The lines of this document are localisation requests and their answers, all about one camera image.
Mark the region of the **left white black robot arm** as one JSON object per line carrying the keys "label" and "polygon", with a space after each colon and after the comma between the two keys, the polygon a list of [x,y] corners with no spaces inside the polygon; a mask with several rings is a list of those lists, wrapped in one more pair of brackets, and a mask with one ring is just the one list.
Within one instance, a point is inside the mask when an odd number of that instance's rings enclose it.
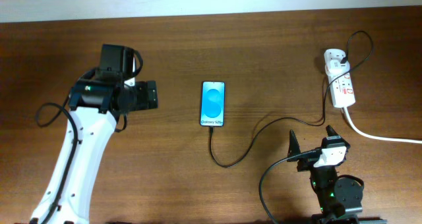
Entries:
{"label": "left white black robot arm", "polygon": [[136,81],[141,54],[104,44],[97,67],[71,87],[63,104],[52,104],[67,118],[67,130],[46,192],[31,223],[88,223],[92,191],[103,153],[117,124],[128,113],[158,107],[155,81]]}

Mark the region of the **blue screen Samsung smartphone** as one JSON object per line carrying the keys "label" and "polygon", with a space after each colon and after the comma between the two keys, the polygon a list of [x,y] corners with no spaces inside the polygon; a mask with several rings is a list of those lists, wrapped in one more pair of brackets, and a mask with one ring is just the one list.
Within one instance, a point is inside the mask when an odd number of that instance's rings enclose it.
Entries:
{"label": "blue screen Samsung smartphone", "polygon": [[224,125],[225,93],[224,82],[205,81],[202,83],[200,104],[200,125],[221,127]]}

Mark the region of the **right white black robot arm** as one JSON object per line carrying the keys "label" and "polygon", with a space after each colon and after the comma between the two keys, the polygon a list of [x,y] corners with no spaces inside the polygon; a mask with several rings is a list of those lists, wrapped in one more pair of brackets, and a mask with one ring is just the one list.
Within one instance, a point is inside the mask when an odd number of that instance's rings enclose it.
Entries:
{"label": "right white black robot arm", "polygon": [[311,188],[316,194],[320,214],[311,217],[312,223],[387,223],[381,218],[360,219],[365,183],[352,175],[339,175],[336,168],[346,161],[350,144],[331,126],[328,136],[313,150],[302,152],[293,130],[289,132],[289,162],[297,162],[299,172],[310,172]]}

